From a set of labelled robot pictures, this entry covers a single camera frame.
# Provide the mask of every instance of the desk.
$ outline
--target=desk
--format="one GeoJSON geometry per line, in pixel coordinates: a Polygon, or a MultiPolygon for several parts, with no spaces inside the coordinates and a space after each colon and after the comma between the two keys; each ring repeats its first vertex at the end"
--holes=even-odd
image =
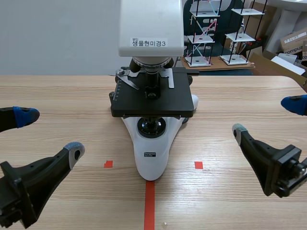
{"type": "MultiPolygon", "coordinates": [[[[111,116],[114,87],[110,76],[0,76],[0,107],[41,113],[36,123],[1,133],[1,162],[27,165],[71,141],[86,148],[30,229],[143,229],[145,181],[123,122],[111,116]],[[107,160],[113,168],[104,169],[107,160]]],[[[278,76],[195,77],[191,91],[200,99],[197,112],[155,182],[155,229],[305,230],[307,184],[288,198],[266,197],[231,131],[242,123],[254,138],[276,148],[293,144],[306,157],[307,118],[280,106],[305,92],[278,76]],[[204,169],[196,170],[195,161],[204,169]]]]}

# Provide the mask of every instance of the white wall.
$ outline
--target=white wall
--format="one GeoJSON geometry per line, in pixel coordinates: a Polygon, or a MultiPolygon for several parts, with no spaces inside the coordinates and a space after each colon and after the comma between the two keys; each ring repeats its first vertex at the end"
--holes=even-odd
{"type": "Polygon", "coordinates": [[[128,66],[118,56],[119,3],[0,0],[0,75],[103,75],[128,66]]]}

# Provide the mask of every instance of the metal rack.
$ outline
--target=metal rack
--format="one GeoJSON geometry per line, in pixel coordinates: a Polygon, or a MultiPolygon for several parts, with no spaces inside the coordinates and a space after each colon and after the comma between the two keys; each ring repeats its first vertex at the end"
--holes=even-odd
{"type": "Polygon", "coordinates": [[[193,35],[188,36],[189,45],[185,57],[190,67],[204,67],[211,65],[211,55],[213,44],[215,43],[214,37],[218,17],[220,17],[219,13],[221,4],[222,0],[193,0],[190,9],[190,31],[193,29],[193,35]],[[204,21],[204,19],[208,20],[209,26],[202,28],[199,20],[204,21]],[[199,28],[201,34],[196,34],[197,28],[199,28]],[[207,48],[211,49],[210,56],[208,57],[205,56],[207,48]]]}
{"type": "Polygon", "coordinates": [[[267,5],[267,1],[265,1],[265,4],[264,4],[264,7],[263,7],[263,10],[262,11],[258,11],[256,9],[254,9],[254,4],[255,4],[255,0],[253,0],[252,2],[252,6],[251,8],[244,8],[244,4],[245,4],[245,0],[243,1],[243,5],[242,5],[242,8],[241,9],[232,9],[232,12],[231,12],[231,15],[230,15],[230,19],[229,19],[229,25],[228,27],[230,26],[231,24],[231,19],[232,19],[232,15],[233,13],[236,13],[236,14],[239,14],[241,15],[242,17],[243,16],[248,16],[248,20],[247,20],[247,23],[244,27],[244,31],[242,32],[241,30],[241,27],[242,27],[242,23],[240,22],[239,23],[239,26],[238,26],[238,30],[236,33],[231,33],[231,34],[225,34],[226,37],[228,37],[231,41],[232,41],[232,50],[231,50],[231,54],[230,55],[223,55],[223,51],[224,51],[224,47],[225,47],[225,43],[224,43],[224,46],[223,46],[223,49],[222,49],[222,54],[221,54],[221,59],[227,64],[227,65],[244,65],[244,64],[248,64],[248,58],[249,58],[249,54],[247,56],[246,59],[242,58],[240,56],[240,53],[236,54],[236,50],[235,48],[237,47],[237,44],[240,42],[240,46],[239,46],[239,49],[241,48],[242,46],[242,43],[245,43],[245,42],[254,42],[256,41],[256,37],[257,37],[257,33],[258,33],[258,30],[259,30],[259,27],[260,27],[260,24],[261,24],[261,21],[262,21],[262,17],[264,15],[264,11],[265,11],[265,7],[267,5]],[[255,34],[255,37],[252,38],[250,37],[248,34],[246,34],[246,28],[248,26],[248,22],[249,22],[249,19],[252,15],[261,15],[261,18],[260,18],[260,21],[259,21],[259,24],[258,24],[258,27],[257,27],[257,31],[256,31],[256,34],[255,34]]]}

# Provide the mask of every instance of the microscope label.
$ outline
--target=microscope label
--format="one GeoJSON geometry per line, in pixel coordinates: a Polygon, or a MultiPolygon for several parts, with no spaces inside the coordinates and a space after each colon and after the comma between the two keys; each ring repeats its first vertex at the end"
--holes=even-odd
{"type": "Polygon", "coordinates": [[[168,47],[168,39],[132,37],[130,47],[168,47]]]}
{"type": "Polygon", "coordinates": [[[155,152],[145,152],[144,157],[155,157],[156,153],[155,152]]]}

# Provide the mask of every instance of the shelf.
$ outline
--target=shelf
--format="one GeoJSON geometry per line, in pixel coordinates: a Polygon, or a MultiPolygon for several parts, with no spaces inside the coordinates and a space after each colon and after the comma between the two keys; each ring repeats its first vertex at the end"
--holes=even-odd
{"type": "Polygon", "coordinates": [[[213,11],[198,11],[198,14],[196,16],[196,11],[191,11],[194,17],[196,18],[209,18],[209,17],[220,17],[218,14],[214,13],[213,11]]]}
{"type": "Polygon", "coordinates": [[[188,65],[190,67],[204,67],[204,66],[210,66],[208,60],[205,60],[203,57],[193,57],[192,58],[192,65],[190,64],[192,57],[185,57],[188,65]]]}
{"type": "Polygon", "coordinates": [[[193,38],[194,38],[193,35],[188,36],[188,39],[193,44],[215,43],[215,41],[213,41],[213,39],[208,35],[203,35],[203,36],[196,35],[194,40],[195,42],[193,42],[193,38]]]}
{"type": "Polygon", "coordinates": [[[233,54],[231,56],[231,60],[229,62],[230,59],[230,55],[223,55],[220,56],[221,59],[229,66],[233,66],[233,65],[246,65],[248,64],[248,62],[246,62],[245,59],[243,59],[240,55],[238,54],[233,54]]]}
{"type": "Polygon", "coordinates": [[[255,39],[248,36],[247,34],[238,34],[236,38],[236,33],[226,34],[233,42],[254,42],[255,39]]]}
{"type": "Polygon", "coordinates": [[[255,9],[231,9],[233,12],[236,12],[237,14],[240,14],[242,16],[250,16],[250,15],[263,15],[264,13],[257,11],[255,9]]]}
{"type": "Polygon", "coordinates": [[[205,0],[199,2],[196,0],[192,3],[190,12],[196,17],[196,12],[198,11],[197,18],[219,17],[215,12],[219,11],[220,3],[221,0],[205,0]]]}

